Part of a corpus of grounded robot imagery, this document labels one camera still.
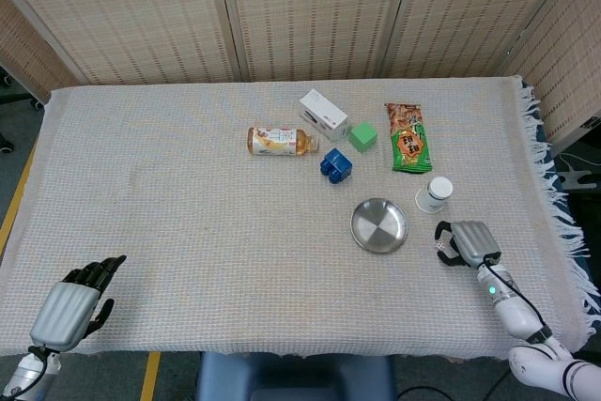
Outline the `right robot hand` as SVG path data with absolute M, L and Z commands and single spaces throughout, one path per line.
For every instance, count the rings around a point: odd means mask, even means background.
M 480 221 L 441 221 L 435 230 L 435 241 L 440 241 L 442 233 L 451 238 L 449 246 L 455 251 L 450 257 L 437 250 L 439 260 L 448 267 L 467 266 L 478 270 L 485 264 L 494 266 L 501 261 L 501 249 L 485 223 Z

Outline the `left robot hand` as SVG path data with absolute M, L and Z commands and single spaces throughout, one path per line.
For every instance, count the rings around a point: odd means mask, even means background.
M 56 353 L 76 348 L 101 329 L 112 313 L 115 300 L 98 303 L 125 255 L 91 262 L 72 270 L 50 290 L 30 330 L 32 343 Z

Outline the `white paper cup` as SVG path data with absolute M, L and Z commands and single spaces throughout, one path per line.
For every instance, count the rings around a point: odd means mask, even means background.
M 433 214 L 444 209 L 454 191 L 453 183 L 447 177 L 433 177 L 425 187 L 415 194 L 417 208 L 425 213 Z

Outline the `steel round plate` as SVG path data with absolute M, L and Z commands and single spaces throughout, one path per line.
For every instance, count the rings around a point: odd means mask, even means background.
M 355 242 L 366 252 L 392 254 L 407 240 L 408 219 L 394 202 L 370 198 L 354 208 L 350 231 Z

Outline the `green snack bag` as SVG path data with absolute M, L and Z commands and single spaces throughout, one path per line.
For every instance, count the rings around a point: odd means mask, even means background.
M 430 172 L 432 162 L 419 104 L 386 103 L 393 150 L 393 170 L 411 174 Z

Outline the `white metal stand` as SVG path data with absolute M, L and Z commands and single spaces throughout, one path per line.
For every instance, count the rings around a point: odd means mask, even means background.
M 596 175 L 590 170 L 570 170 L 558 173 L 562 188 L 566 192 L 591 191 L 597 189 Z

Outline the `green cube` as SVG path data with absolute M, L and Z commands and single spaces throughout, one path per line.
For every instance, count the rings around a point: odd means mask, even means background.
M 377 130 L 367 122 L 355 125 L 348 135 L 348 141 L 359 152 L 364 152 L 373 146 L 377 141 L 377 138 Z

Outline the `blue building block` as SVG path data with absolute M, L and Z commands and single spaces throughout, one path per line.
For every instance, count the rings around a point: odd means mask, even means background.
M 338 184 L 351 175 L 352 162 L 335 147 L 324 156 L 319 169 L 331 184 Z

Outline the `beige waffle tablecloth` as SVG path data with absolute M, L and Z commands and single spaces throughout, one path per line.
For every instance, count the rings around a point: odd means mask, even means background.
M 350 129 L 370 123 L 375 144 L 359 152 L 303 119 L 312 89 Z M 393 170 L 386 103 L 421 106 L 430 172 Z M 56 90 L 0 265 L 0 356 L 27 349 L 70 270 L 125 255 L 106 290 L 115 308 L 80 352 L 503 357 L 513 340 L 474 270 L 436 255 L 436 225 L 466 220 L 487 224 L 518 286 L 577 350 L 601 307 L 547 180 L 535 106 L 516 76 Z M 302 129 L 319 151 L 252 155 L 251 127 Z M 352 172 L 331 184 L 319 165 L 335 147 Z M 428 214 L 414 198 L 433 177 L 454 191 Z M 407 215 L 392 254 L 351 235 L 370 198 Z

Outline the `white stapler box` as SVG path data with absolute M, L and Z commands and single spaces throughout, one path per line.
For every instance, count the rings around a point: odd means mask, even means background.
M 317 90 L 312 89 L 299 100 L 300 116 L 330 141 L 347 138 L 350 131 L 348 115 Z

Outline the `tea bottle with yellow label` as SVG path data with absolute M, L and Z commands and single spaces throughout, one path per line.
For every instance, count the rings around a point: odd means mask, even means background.
M 318 138 L 298 128 L 251 127 L 247 148 L 252 155 L 301 156 L 319 151 Z

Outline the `black office chair base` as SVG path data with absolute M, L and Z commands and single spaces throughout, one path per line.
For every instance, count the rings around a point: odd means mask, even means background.
M 35 111 L 45 108 L 45 104 L 36 99 L 20 83 L 0 66 L 0 105 L 15 101 L 28 100 Z M 0 153 L 12 153 L 14 145 L 0 132 Z

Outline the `woven bamboo folding screen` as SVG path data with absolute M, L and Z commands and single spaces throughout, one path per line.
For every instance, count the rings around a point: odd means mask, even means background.
M 0 0 L 70 85 L 519 75 L 561 147 L 601 120 L 601 0 Z

